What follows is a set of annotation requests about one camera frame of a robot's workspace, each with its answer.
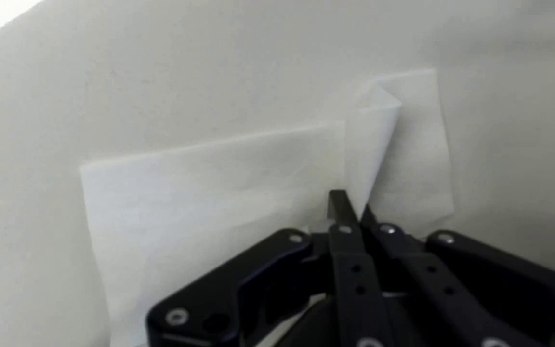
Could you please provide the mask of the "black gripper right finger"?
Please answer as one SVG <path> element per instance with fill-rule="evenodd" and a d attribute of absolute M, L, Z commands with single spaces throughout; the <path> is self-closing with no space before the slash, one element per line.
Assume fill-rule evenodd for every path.
<path fill-rule="evenodd" d="M 555 347 L 553 270 L 449 230 L 418 241 L 370 208 L 362 230 L 429 347 Z"/>

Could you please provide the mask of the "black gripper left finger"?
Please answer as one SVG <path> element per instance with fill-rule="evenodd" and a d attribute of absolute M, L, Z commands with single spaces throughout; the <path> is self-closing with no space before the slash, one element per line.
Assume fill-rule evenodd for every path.
<path fill-rule="evenodd" d="M 395 347 L 362 228 L 343 191 L 322 233 L 279 230 L 146 314 L 150 347 L 254 347 L 287 318 L 289 347 Z"/>

